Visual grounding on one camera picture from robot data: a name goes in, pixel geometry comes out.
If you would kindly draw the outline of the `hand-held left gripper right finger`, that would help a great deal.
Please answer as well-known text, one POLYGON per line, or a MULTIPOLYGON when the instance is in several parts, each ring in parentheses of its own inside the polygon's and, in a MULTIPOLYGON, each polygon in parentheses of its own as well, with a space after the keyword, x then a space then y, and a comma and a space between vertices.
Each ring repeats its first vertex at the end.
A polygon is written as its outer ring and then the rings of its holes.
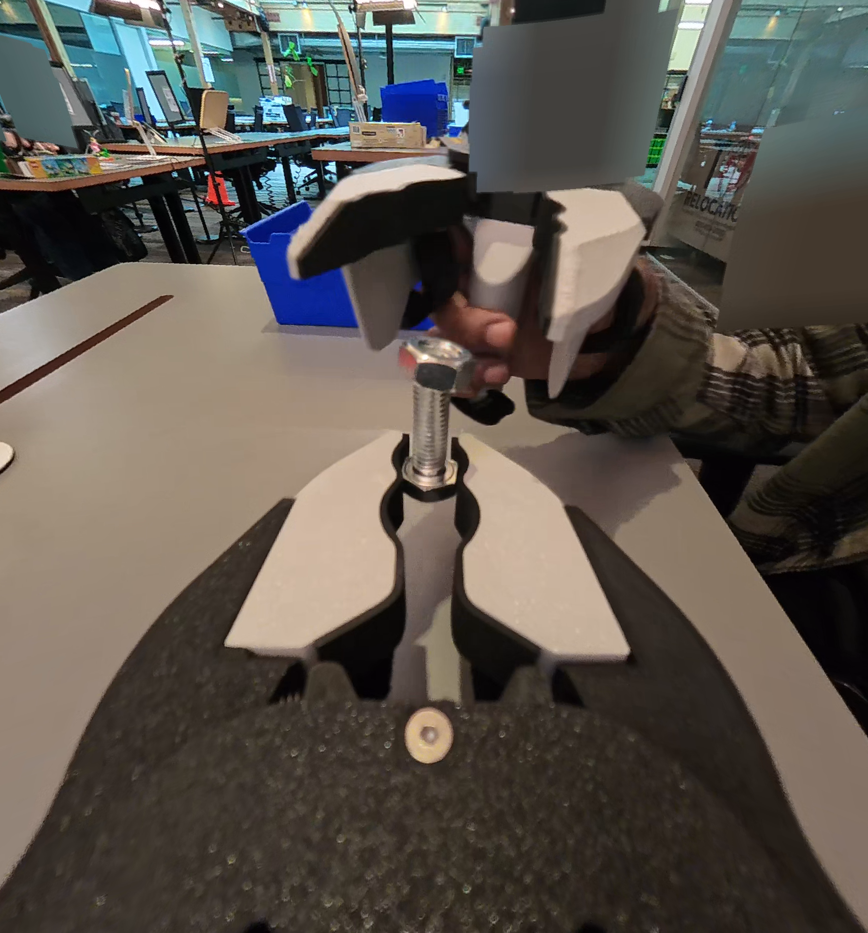
POLYGON ((630 644, 580 538, 585 514, 526 466, 473 436, 460 474, 451 637, 475 699, 499 699, 520 672, 630 665, 630 644))

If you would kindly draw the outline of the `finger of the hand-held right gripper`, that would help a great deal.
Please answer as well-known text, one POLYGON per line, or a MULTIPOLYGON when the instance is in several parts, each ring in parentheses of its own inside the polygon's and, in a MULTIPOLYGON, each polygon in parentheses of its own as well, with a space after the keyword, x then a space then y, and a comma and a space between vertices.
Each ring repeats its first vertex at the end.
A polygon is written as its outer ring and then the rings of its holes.
POLYGON ((451 230, 470 204, 432 191, 354 204, 326 198, 292 235, 288 273, 308 281, 340 272, 364 342, 380 351, 456 291, 451 230))
POLYGON ((549 345, 551 399, 563 391, 581 348, 634 271, 646 226, 620 190, 538 193, 527 318, 549 345))

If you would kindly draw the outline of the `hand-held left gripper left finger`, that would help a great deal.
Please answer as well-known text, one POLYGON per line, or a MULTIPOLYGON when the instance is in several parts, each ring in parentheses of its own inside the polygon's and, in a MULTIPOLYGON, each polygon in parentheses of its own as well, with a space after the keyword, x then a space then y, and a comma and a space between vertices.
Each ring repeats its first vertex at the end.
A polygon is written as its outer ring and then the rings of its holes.
POLYGON ((287 515, 224 646, 313 666, 332 662, 359 696, 386 698, 406 627, 400 468, 385 431, 320 472, 287 515))

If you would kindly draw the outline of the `steel hex bolt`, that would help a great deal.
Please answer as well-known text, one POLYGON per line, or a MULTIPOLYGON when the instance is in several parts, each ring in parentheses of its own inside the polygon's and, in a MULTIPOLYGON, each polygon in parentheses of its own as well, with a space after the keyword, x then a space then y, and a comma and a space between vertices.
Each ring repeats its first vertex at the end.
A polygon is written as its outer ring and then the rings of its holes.
POLYGON ((463 347, 440 337, 405 340, 400 360, 412 376, 412 426, 408 456, 423 473, 440 472, 451 458, 450 408, 474 382, 476 361, 463 347))

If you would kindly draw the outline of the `steel hex nut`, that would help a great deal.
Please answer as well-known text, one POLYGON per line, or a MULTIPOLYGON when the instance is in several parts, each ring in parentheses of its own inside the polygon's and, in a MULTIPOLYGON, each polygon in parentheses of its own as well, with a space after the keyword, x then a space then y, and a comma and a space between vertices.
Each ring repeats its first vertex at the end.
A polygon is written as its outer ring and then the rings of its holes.
POLYGON ((457 482, 458 466, 454 460, 448 458, 440 472, 423 473, 417 468, 414 460, 409 458, 405 460, 401 473, 404 482, 420 495, 447 495, 457 482))

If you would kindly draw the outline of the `person's right forearm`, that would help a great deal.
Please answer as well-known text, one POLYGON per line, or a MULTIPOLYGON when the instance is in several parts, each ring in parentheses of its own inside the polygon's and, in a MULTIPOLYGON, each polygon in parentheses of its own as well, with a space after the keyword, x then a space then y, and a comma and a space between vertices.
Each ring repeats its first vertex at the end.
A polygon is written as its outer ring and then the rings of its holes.
POLYGON ((637 331, 553 397, 525 379, 531 414, 587 434, 673 434, 741 450, 868 445, 868 323, 722 334, 713 307, 657 263, 637 331))

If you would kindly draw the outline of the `person's right hand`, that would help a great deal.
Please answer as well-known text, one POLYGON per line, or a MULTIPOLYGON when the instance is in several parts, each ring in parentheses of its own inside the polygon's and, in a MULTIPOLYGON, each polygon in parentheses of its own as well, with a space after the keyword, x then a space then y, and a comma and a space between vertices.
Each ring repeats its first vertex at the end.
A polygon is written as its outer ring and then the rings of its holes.
MULTIPOLYGON (((635 331, 644 328, 655 315, 660 296, 660 278, 653 261, 642 256, 636 262, 643 283, 643 297, 635 331)), ((503 311, 474 307, 457 292, 433 314, 431 334, 463 346, 476 359, 472 395, 486 388, 501 389, 513 377, 546 380, 553 344, 540 326, 537 306, 541 294, 541 274, 532 269, 516 319, 503 311)), ((630 354, 583 354, 570 370, 570 380, 586 380, 600 374, 619 372, 630 361, 630 354)))

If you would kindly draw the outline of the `printed moving box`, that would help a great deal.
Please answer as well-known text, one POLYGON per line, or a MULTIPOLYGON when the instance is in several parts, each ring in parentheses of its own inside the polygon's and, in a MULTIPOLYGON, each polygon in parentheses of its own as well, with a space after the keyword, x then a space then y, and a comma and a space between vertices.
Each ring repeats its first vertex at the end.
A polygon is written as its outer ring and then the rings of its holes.
POLYGON ((680 242, 727 263, 741 204, 698 189, 674 194, 669 230, 680 242))

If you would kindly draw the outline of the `stack of blue bins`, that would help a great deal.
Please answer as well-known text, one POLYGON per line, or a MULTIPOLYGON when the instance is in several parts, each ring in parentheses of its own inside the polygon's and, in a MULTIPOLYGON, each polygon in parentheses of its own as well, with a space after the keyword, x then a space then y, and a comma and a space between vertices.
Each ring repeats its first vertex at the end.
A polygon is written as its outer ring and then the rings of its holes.
POLYGON ((381 119, 419 123, 428 138, 447 134, 450 95, 445 82, 421 79, 381 87, 381 119))

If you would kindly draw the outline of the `cardboard box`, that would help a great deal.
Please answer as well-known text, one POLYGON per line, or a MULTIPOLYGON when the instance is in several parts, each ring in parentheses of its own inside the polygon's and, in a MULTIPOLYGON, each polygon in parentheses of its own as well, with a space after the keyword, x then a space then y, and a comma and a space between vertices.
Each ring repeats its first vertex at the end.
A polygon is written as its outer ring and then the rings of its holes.
POLYGON ((427 147, 427 130, 419 122, 352 121, 349 139, 358 150, 421 150, 427 147))

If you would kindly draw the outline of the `wooden-top office desk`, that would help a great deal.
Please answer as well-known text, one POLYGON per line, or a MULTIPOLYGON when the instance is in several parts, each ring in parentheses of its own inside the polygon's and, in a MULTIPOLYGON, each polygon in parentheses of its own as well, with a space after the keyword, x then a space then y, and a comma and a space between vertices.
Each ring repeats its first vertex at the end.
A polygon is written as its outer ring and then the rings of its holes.
POLYGON ((146 202, 169 259, 175 264, 200 264, 195 236, 180 194, 192 187, 181 174, 205 167, 197 157, 139 157, 100 174, 31 178, 0 174, 0 202, 11 203, 34 194, 73 192, 90 215, 146 202))
POLYGON ((280 160, 285 174, 290 204, 297 201, 290 174, 290 159, 310 154, 313 146, 326 142, 339 143, 349 140, 348 128, 330 128, 303 133, 240 134, 236 141, 224 141, 218 137, 179 137, 173 142, 153 143, 161 157, 191 157, 200 162, 197 171, 205 173, 212 165, 216 172, 229 178, 237 192, 239 207, 228 212, 225 218, 235 231, 257 222, 271 208, 263 207, 253 192, 252 166, 270 158, 280 160))
POLYGON ((349 142, 311 149, 318 171, 320 201, 356 203, 371 196, 477 196, 476 180, 466 173, 466 153, 448 146, 359 148, 349 142))

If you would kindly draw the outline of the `black computer monitor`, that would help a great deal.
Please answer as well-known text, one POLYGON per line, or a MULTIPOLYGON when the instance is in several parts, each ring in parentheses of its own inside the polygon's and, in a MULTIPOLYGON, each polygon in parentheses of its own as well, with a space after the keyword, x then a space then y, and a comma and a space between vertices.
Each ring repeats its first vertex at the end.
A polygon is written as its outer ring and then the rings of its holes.
POLYGON ((185 112, 165 71, 151 70, 147 71, 146 74, 148 84, 160 105, 164 121, 169 125, 184 123, 187 119, 185 112))

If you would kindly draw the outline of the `person's plaid shirt torso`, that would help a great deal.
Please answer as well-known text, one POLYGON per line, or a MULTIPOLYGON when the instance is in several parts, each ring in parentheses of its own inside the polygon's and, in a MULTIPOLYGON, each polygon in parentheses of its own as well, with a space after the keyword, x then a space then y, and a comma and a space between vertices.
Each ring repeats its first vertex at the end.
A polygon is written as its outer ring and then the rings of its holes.
POLYGON ((764 484, 743 496, 731 530, 775 574, 868 559, 868 392, 764 484))

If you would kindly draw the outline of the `colourful toy box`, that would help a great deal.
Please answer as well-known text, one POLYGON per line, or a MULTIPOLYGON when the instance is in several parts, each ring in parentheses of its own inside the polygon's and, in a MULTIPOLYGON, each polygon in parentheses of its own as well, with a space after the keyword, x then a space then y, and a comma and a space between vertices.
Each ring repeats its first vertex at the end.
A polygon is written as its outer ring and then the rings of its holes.
POLYGON ((101 160, 93 155, 40 155, 7 157, 11 174, 36 180, 99 176, 101 160))

